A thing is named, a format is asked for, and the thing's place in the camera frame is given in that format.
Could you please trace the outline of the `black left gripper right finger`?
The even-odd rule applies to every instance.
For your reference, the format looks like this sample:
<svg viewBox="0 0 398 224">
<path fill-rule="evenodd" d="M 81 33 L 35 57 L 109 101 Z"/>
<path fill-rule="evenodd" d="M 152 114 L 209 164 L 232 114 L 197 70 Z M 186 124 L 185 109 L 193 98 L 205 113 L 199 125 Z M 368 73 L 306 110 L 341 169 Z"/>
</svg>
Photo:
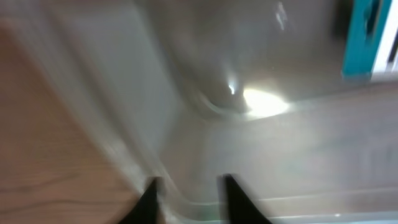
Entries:
<svg viewBox="0 0 398 224">
<path fill-rule="evenodd" d="M 230 224 L 272 224 L 231 174 L 222 176 L 225 211 Z"/>
</svg>

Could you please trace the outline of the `clear plastic container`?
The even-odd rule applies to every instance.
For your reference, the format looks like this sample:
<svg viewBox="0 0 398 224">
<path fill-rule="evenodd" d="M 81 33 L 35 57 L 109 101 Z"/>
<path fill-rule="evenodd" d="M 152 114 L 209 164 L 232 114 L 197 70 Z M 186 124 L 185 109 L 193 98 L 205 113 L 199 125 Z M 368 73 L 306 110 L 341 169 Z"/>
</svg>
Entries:
<svg viewBox="0 0 398 224">
<path fill-rule="evenodd" d="M 397 80 L 342 76 L 354 1 L 2 1 L 34 64 L 165 219 L 397 221 Z"/>
</svg>

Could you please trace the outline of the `white teal product card package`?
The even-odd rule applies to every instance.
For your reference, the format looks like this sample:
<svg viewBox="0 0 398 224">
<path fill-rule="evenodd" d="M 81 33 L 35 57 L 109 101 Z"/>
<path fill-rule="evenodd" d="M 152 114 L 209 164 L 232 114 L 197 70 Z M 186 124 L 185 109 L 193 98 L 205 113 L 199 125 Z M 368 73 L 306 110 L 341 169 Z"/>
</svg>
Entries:
<svg viewBox="0 0 398 224">
<path fill-rule="evenodd" d="M 397 0 L 353 2 L 342 66 L 345 80 L 397 80 Z"/>
</svg>

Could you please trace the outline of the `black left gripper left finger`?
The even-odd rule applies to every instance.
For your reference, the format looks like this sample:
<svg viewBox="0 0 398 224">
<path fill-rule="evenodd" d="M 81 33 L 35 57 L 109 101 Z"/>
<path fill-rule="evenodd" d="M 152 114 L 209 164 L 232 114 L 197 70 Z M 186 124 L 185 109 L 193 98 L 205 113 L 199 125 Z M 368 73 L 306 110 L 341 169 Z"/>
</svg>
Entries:
<svg viewBox="0 0 398 224">
<path fill-rule="evenodd" d="M 136 204 L 118 224 L 158 224 L 160 204 L 157 198 L 159 177 L 153 177 Z"/>
</svg>

